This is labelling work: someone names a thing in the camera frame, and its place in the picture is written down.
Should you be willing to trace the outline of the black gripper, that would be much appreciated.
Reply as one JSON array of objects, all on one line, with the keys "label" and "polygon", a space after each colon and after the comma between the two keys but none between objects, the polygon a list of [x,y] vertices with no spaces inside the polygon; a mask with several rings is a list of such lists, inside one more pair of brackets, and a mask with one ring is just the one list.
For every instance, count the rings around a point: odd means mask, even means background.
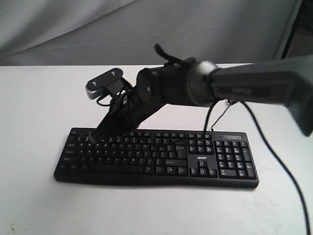
[{"label": "black gripper", "polygon": [[171,101],[166,86],[164,67],[144,68],[136,77],[136,85],[125,92],[114,108],[109,109],[97,128],[88,135],[91,143],[101,138],[121,136],[131,132],[148,117]]}]

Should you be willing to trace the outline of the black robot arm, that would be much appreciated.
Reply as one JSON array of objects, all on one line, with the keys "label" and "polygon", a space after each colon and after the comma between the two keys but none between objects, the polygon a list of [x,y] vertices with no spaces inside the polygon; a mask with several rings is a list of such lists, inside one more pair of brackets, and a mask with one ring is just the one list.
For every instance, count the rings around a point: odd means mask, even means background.
[{"label": "black robot arm", "polygon": [[313,57],[220,68],[191,58],[144,68],[132,86],[121,69],[86,85],[90,99],[110,96],[109,111],[89,134],[92,142],[136,129],[164,105],[210,107],[220,100],[279,104],[288,108],[305,136],[313,131]]}]

